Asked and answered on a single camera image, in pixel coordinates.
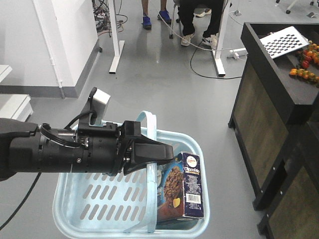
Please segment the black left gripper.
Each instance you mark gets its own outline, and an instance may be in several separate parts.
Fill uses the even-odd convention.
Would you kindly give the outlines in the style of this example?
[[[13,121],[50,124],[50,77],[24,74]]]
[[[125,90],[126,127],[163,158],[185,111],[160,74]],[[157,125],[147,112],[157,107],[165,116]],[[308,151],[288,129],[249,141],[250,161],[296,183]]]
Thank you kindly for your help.
[[[76,141],[81,144],[72,155],[72,172],[125,175],[146,168],[150,163],[163,165],[174,158],[173,147],[141,134],[139,121],[126,120],[122,125],[106,122],[90,125],[80,120]]]

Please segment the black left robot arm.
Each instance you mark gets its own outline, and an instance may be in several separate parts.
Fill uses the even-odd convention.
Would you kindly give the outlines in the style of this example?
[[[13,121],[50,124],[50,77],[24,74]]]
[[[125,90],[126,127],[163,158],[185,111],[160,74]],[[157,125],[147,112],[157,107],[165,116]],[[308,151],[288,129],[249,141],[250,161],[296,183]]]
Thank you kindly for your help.
[[[145,137],[138,121],[95,126],[81,120],[72,130],[0,120],[1,180],[18,172],[128,175],[173,158],[173,148]]]

